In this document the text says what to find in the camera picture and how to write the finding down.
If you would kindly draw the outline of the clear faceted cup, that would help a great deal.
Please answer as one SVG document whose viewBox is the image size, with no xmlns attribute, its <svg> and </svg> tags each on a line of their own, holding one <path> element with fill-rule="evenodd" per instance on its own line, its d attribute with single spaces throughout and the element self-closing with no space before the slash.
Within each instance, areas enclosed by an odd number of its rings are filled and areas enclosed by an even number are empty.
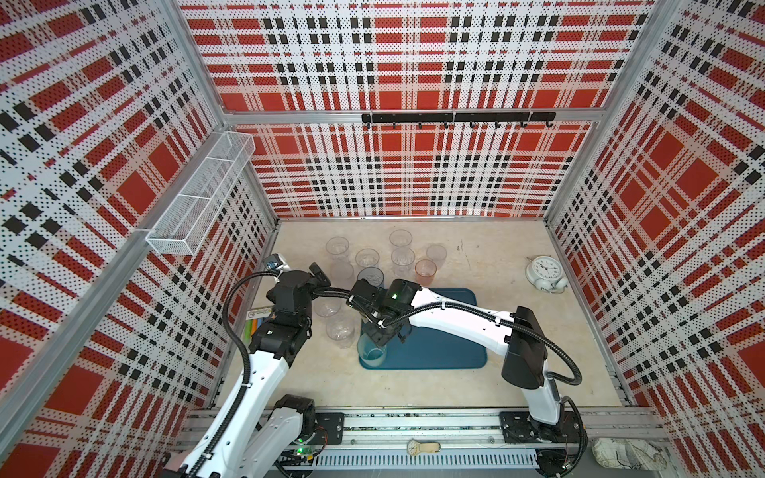
<svg viewBox="0 0 765 478">
<path fill-rule="evenodd" d="M 321 297 L 313 302 L 313 312 L 321 318 L 331 318 L 340 312 L 344 302 L 340 298 Z"/>
<path fill-rule="evenodd" d="M 326 334 L 330 341 L 341 349 L 350 348 L 356 340 L 357 321 L 352 317 L 334 316 L 328 318 Z"/>
</svg>

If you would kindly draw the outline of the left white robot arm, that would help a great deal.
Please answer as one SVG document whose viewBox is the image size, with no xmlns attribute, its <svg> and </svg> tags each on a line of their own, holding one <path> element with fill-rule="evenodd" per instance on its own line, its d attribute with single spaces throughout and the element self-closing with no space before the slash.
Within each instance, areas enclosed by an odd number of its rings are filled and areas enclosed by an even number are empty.
<svg viewBox="0 0 765 478">
<path fill-rule="evenodd" d="M 245 345 L 228 316 L 233 299 L 247 282 L 264 277 L 276 280 L 268 291 L 272 303 L 269 319 Z M 263 271 L 239 279 L 225 296 L 221 324 L 238 350 L 243 369 L 207 432 L 179 464 L 167 462 L 163 477 L 262 477 L 290 443 L 311 434 L 314 418 L 309 402 L 287 407 L 264 429 L 257 430 L 262 412 L 285 378 L 296 356 L 312 337 L 312 302 L 331 282 L 317 263 L 308 271 L 291 270 L 273 254 Z"/>
</svg>

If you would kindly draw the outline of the green textured plastic cup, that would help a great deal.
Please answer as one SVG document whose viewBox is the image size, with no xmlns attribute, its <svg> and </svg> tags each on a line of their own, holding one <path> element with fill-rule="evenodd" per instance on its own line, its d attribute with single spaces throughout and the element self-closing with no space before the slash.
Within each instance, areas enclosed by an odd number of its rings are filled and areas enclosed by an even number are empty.
<svg viewBox="0 0 765 478">
<path fill-rule="evenodd" d="M 359 361 L 365 368 L 380 368 L 388 355 L 386 346 L 378 346 L 366 334 L 361 334 L 357 342 L 357 352 Z"/>
</svg>

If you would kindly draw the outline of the blue textured plastic cup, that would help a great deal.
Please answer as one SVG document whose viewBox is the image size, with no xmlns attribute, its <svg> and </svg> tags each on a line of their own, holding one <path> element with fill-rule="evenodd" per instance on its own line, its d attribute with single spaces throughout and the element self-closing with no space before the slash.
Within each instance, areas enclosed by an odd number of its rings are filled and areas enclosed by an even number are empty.
<svg viewBox="0 0 765 478">
<path fill-rule="evenodd" d="M 357 280 L 367 281 L 373 287 L 384 288 L 384 272 L 375 266 L 362 269 L 357 275 Z"/>
</svg>

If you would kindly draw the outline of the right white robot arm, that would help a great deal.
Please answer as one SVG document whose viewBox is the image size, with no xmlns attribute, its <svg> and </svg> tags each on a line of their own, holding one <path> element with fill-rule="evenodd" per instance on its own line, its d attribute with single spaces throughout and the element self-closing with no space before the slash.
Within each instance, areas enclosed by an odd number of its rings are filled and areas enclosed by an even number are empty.
<svg viewBox="0 0 765 478">
<path fill-rule="evenodd" d="M 406 328 L 420 328 L 470 341 L 501 356 L 502 380 L 521 390 L 527 402 L 530 430 L 524 437 L 549 443 L 574 441 L 567 426 L 584 436 L 577 412 L 572 411 L 571 417 L 565 414 L 573 402 L 561 396 L 557 386 L 559 382 L 579 386 L 583 374 L 570 355 L 545 336 L 531 309 L 482 309 L 402 279 L 388 289 L 359 280 L 346 303 L 361 314 L 364 334 L 378 346 L 400 339 Z"/>
</svg>

